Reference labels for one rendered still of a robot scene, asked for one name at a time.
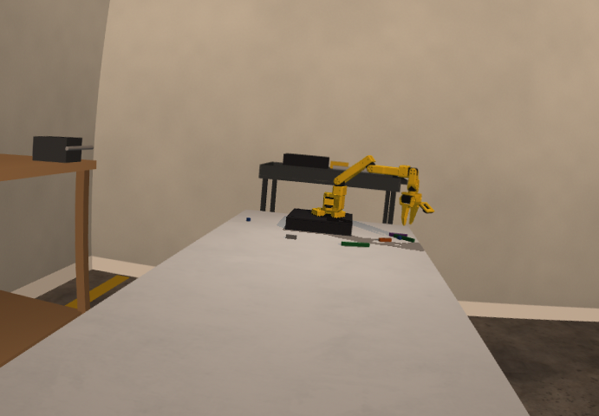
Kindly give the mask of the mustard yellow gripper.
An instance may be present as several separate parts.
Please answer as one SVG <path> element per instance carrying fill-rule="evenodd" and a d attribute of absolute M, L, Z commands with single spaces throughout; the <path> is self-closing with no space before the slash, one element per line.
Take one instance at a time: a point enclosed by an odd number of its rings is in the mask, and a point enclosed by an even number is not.
<path fill-rule="evenodd" d="M 415 193 L 415 194 L 411 194 L 411 193 Z M 421 196 L 422 196 L 421 193 L 408 191 L 408 193 L 402 192 L 401 194 L 403 194 L 400 196 L 400 205 L 402 205 L 401 221 L 402 221 L 403 225 L 406 224 L 407 214 L 408 214 L 410 208 L 411 208 L 411 210 L 410 210 L 409 224 L 413 223 L 413 220 L 415 218 L 415 215 L 416 215 L 419 207 L 421 207 L 421 209 L 425 213 L 434 213 L 435 212 L 435 210 L 427 202 L 421 202 Z"/>

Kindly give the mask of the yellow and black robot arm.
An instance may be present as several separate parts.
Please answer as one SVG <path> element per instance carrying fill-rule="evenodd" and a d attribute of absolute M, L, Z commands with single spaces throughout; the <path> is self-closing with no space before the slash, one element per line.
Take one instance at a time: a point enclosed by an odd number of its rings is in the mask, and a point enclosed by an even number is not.
<path fill-rule="evenodd" d="M 372 159 L 371 159 L 372 158 Z M 407 190 L 410 192 L 418 193 L 419 189 L 419 170 L 418 168 L 411 168 L 411 166 L 378 166 L 374 162 L 372 155 L 366 156 L 355 165 L 351 166 L 348 170 L 340 174 L 334 179 L 333 191 L 325 192 L 323 195 L 323 206 L 322 208 L 313 208 L 311 214 L 317 216 L 323 216 L 326 213 L 331 214 L 334 218 L 345 217 L 344 201 L 345 195 L 347 194 L 347 187 L 344 186 L 346 182 L 356 176 L 358 173 L 367 168 L 368 172 L 387 174 L 399 176 L 401 178 L 408 178 Z M 364 168 L 365 167 L 365 168 Z M 408 175 L 409 174 L 409 175 Z M 417 176 L 417 179 L 416 179 Z"/>

